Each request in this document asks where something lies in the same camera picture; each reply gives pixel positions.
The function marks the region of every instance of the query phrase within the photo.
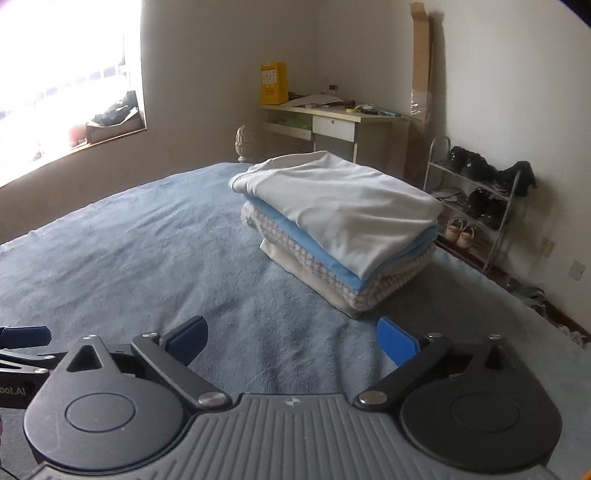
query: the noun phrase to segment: window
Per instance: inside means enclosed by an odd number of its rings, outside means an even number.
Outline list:
[[[132,89],[130,31],[139,0],[0,2],[0,169],[64,154],[74,126]]]

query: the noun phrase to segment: folded towel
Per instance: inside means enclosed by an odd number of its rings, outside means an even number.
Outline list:
[[[272,158],[228,185],[269,204],[362,280],[435,225],[443,208],[401,180],[326,151]]]
[[[374,278],[361,292],[355,292],[337,278],[329,269],[319,263],[314,257],[299,245],[292,237],[275,225],[262,212],[256,210],[249,203],[242,207],[242,219],[249,226],[259,230],[264,239],[280,247],[283,251],[295,258],[297,262],[311,275],[327,286],[327,289],[336,292],[344,299],[347,305],[358,312],[373,309],[378,303],[385,300],[393,292],[398,290],[407,281],[421,271],[432,259],[435,252],[433,243],[418,257],[397,268],[391,269],[389,274],[379,275]],[[350,311],[341,308],[324,290],[319,290],[317,283],[307,281],[302,274],[297,274],[293,267],[285,268],[287,271],[302,280],[308,286],[315,289],[332,305],[349,316],[354,317]]]
[[[410,245],[383,261],[365,280],[355,275],[351,270],[341,265],[335,258],[329,255],[317,244],[314,239],[298,226],[277,212],[272,206],[267,205],[256,197],[246,197],[256,210],[263,213],[276,227],[283,230],[299,245],[330,270],[335,276],[356,293],[361,292],[378,275],[391,273],[399,265],[409,262],[422,254],[436,239],[439,228],[430,226],[422,231]]]
[[[266,238],[261,242],[261,250],[263,250],[267,256],[279,265],[283,270],[291,273],[295,278],[308,285],[316,293],[319,293],[328,303],[334,308],[340,310],[345,315],[358,319],[363,312],[359,312],[345,302],[345,299],[332,288],[328,283],[323,282],[318,277],[315,277],[312,272],[305,269],[295,257],[287,253],[278,245],[272,244]]]

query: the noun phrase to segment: blue gripper pad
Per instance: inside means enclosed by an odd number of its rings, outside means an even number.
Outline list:
[[[376,337],[379,347],[398,367],[421,351],[421,346],[415,337],[384,317],[378,321]]]
[[[183,365],[188,366],[207,345],[209,329],[201,315],[187,320],[160,338],[160,346]]]
[[[46,346],[51,342],[49,328],[39,327],[0,327],[0,348],[29,348]]]

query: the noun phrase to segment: papers on desk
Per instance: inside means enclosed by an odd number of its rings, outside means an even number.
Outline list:
[[[331,103],[342,101],[342,98],[333,97],[332,95],[308,95],[306,97],[296,98],[289,102],[282,103],[281,106],[329,105]]]

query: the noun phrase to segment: slipper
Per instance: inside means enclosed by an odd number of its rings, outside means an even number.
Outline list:
[[[476,227],[471,223],[468,223],[464,230],[460,233],[456,245],[460,248],[468,250],[474,243],[474,237],[476,236]]]
[[[447,223],[447,228],[443,234],[443,238],[445,240],[449,240],[452,243],[456,243],[464,228],[466,228],[466,221],[463,218],[452,218]]]

